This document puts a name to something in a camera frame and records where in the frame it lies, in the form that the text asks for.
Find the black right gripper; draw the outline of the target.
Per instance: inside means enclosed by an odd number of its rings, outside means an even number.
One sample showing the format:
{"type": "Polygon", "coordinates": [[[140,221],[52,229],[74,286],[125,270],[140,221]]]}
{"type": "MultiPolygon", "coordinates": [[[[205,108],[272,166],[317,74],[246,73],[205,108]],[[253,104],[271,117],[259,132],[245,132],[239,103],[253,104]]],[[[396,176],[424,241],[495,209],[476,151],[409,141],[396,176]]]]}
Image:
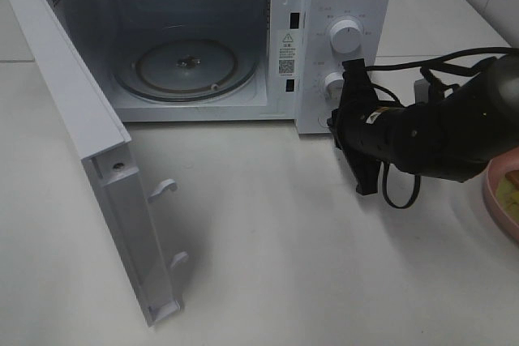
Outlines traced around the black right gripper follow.
{"type": "Polygon", "coordinates": [[[356,179],[357,193],[376,194],[378,160],[405,159],[405,107],[375,96],[363,58],[342,66],[343,101],[332,111],[328,128],[356,179]]]}

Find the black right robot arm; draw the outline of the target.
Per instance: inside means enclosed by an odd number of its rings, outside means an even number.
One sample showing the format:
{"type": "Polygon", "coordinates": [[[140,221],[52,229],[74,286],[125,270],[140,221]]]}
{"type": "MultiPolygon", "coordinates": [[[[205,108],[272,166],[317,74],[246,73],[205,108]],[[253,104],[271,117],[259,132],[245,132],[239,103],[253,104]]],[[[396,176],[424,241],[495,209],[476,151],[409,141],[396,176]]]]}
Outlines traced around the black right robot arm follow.
{"type": "Polygon", "coordinates": [[[518,50],[466,49],[386,66],[342,63],[344,84],[328,119],[361,195],[378,190],[382,164],[417,177],[464,182],[518,145],[518,50]],[[417,68],[427,101],[381,100],[371,71],[417,68]]]}

